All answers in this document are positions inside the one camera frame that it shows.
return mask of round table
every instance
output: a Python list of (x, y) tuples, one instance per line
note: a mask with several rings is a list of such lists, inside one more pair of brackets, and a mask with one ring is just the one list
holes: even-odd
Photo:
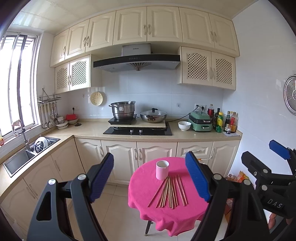
[[(162, 188), (149, 207), (152, 197), (161, 185), (162, 181), (155, 177), (156, 162), (166, 160), (169, 165), (169, 176), (180, 175), (188, 204), (183, 206), (178, 188), (176, 187), (179, 205), (174, 209), (166, 206), (161, 208), (156, 204), (161, 195)], [(140, 212), (140, 218), (148, 220), (146, 234), (151, 221), (156, 223), (158, 231), (168, 230), (169, 236), (178, 235), (194, 228), (196, 220), (201, 220), (208, 203), (198, 195), (193, 181), (187, 171), (185, 159), (180, 157), (164, 157), (149, 161), (140, 166), (132, 175), (128, 186), (128, 205)]]

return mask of chopsticks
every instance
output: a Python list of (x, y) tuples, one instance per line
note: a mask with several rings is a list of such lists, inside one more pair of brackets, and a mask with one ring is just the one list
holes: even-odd
[(178, 174), (177, 176), (174, 176), (174, 177), (168, 176), (165, 180), (162, 181), (161, 185), (158, 187), (156, 193), (152, 197), (152, 199), (147, 207), (149, 207), (151, 205), (151, 203), (153, 202), (153, 200), (155, 199), (155, 197), (157, 196), (157, 194), (159, 193), (159, 191), (162, 187), (163, 187), (163, 189), (161, 191), (161, 194), (160, 194), (157, 204), (155, 206), (156, 208), (157, 207), (164, 207), (166, 205), (167, 200), (168, 200), (168, 206), (171, 209), (174, 209), (175, 207), (177, 207), (179, 205), (176, 187), (178, 187), (183, 206), (188, 205), (187, 198), (186, 198), (185, 191), (184, 191), (184, 187), (183, 187), (181, 178)]

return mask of utensil rack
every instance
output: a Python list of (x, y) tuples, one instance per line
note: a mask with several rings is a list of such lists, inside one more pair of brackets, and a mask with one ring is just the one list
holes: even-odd
[(42, 97), (37, 97), (37, 103), (38, 104), (45, 104), (57, 100), (61, 100), (61, 96), (59, 94), (53, 94), (53, 95), (48, 95), (46, 94), (44, 88), (42, 88)]

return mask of cutting board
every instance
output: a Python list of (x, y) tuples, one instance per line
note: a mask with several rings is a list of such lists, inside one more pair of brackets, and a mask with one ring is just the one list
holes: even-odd
[(160, 123), (148, 123), (143, 121), (141, 118), (136, 118), (136, 121), (133, 122), (131, 125), (121, 125), (121, 124), (114, 124), (109, 125), (113, 127), (150, 127), (150, 128), (165, 128), (165, 121)]

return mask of table leg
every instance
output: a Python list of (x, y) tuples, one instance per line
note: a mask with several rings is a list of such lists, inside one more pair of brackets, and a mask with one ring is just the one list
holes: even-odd
[(147, 236), (151, 224), (153, 224), (153, 222), (152, 222), (152, 221), (148, 221), (148, 223), (147, 223), (147, 227), (146, 227), (146, 231), (145, 231), (145, 236)]

